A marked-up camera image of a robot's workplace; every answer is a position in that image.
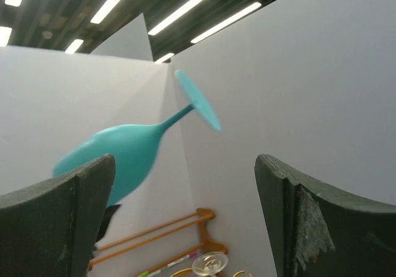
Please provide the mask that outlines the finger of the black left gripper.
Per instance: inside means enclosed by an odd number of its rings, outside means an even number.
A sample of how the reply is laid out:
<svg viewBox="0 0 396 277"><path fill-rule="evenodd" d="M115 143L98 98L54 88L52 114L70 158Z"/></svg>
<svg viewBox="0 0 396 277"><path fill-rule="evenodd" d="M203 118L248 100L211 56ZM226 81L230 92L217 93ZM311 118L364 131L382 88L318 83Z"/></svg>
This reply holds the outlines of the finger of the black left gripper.
<svg viewBox="0 0 396 277"><path fill-rule="evenodd" d="M108 230L108 227L111 223L112 217L114 214L118 211L118 209L121 207L121 204L115 204L112 206L109 206L105 209L103 219L101 222L101 225L98 230L97 238L95 242L97 243L98 241L102 240Z"/></svg>

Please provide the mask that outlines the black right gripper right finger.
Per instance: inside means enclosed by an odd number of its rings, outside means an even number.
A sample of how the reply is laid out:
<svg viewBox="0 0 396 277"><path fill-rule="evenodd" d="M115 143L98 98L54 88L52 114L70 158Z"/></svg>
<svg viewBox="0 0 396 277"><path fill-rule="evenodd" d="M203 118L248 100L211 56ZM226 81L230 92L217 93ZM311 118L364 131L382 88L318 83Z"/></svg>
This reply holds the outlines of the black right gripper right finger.
<svg viewBox="0 0 396 277"><path fill-rule="evenodd" d="M395 206L304 174L271 155L254 173L278 276L394 276Z"/></svg>

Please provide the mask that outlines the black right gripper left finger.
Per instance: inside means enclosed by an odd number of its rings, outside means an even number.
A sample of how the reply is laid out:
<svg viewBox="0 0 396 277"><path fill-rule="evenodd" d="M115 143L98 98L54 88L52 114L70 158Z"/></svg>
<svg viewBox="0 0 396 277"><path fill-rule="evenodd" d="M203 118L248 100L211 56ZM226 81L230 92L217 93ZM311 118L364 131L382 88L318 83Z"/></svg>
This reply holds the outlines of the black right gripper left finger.
<svg viewBox="0 0 396 277"><path fill-rule="evenodd" d="M115 158L1 196L1 276L86 276Z"/></svg>

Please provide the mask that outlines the blue plastic goblet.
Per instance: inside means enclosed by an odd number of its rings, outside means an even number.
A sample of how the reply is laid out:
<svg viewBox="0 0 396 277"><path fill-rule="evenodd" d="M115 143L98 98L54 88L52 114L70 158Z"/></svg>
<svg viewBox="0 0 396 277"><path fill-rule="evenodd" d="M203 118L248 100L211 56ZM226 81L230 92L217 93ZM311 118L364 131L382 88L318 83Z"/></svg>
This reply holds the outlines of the blue plastic goblet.
<svg viewBox="0 0 396 277"><path fill-rule="evenodd" d="M69 172L99 156L112 155L115 158L115 178L106 205L110 207L141 185L153 168L166 130L187 113L196 110L209 126L221 131L215 111L195 83L181 70L176 70L174 76L189 100L185 108L159 124L123 124L93 134L55 164L53 176Z"/></svg>

